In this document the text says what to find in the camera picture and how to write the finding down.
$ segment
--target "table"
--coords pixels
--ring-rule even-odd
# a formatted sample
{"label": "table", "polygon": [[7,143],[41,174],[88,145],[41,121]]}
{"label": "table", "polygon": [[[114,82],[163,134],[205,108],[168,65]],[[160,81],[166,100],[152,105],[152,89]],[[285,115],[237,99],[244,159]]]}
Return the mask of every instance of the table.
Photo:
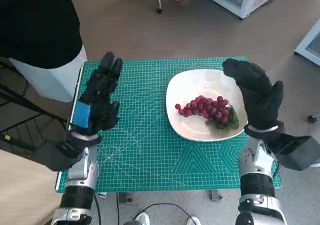
{"label": "table", "polygon": [[[125,60],[111,99],[120,101],[117,126],[101,132],[96,192],[167,191],[239,188],[238,154],[247,135],[218,142],[186,140],[171,128],[166,91],[176,74],[192,69],[222,69],[228,57]],[[246,57],[233,57],[246,60]],[[87,62],[77,97],[99,62]],[[56,190],[63,192],[67,172],[60,172]],[[275,186],[281,186],[280,177]]]}

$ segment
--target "shoe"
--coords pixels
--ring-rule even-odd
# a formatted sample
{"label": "shoe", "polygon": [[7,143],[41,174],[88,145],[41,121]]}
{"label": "shoe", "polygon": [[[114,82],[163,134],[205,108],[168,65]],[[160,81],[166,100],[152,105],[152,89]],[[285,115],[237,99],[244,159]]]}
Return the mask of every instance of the shoe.
{"label": "shoe", "polygon": [[135,221],[140,222],[142,225],[150,225],[150,218],[146,212],[140,213],[136,218]]}
{"label": "shoe", "polygon": [[189,218],[189,220],[186,222],[186,225],[201,225],[201,222],[199,220],[199,218],[197,218],[196,216],[192,216],[192,219]]}

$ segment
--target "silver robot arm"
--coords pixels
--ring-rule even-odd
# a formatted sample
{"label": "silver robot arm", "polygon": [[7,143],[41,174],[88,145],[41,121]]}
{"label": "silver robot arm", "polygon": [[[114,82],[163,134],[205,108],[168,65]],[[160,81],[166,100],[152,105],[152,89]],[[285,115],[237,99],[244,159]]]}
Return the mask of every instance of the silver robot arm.
{"label": "silver robot arm", "polygon": [[[95,140],[98,135],[82,136],[82,140]],[[88,225],[92,220],[91,205],[95,196],[99,165],[97,145],[85,147],[81,159],[68,170],[68,179],[59,208],[52,216],[51,225]]]}
{"label": "silver robot arm", "polygon": [[262,140],[249,137],[238,156],[241,198],[236,225],[287,225],[281,203],[275,195],[274,158]]}

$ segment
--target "chair leg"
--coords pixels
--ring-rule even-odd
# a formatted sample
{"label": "chair leg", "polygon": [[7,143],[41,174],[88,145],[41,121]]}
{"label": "chair leg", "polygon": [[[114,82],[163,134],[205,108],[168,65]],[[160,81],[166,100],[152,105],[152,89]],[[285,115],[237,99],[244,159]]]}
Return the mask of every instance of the chair leg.
{"label": "chair leg", "polygon": [[156,13],[157,14],[161,14],[162,13],[162,4],[161,4],[161,0],[158,0],[159,2],[159,7],[156,9]]}

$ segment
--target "grape leaf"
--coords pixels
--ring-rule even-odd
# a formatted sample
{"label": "grape leaf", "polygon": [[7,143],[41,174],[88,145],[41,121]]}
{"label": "grape leaf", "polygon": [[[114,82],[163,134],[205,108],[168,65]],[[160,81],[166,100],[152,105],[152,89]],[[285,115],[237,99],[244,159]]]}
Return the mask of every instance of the grape leaf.
{"label": "grape leaf", "polygon": [[230,106],[232,112],[230,116],[230,121],[227,124],[222,124],[218,122],[217,120],[208,121],[207,124],[210,126],[211,124],[214,124],[214,126],[219,130],[227,130],[227,129],[238,129],[239,128],[239,119],[237,116],[237,113],[233,106]]}

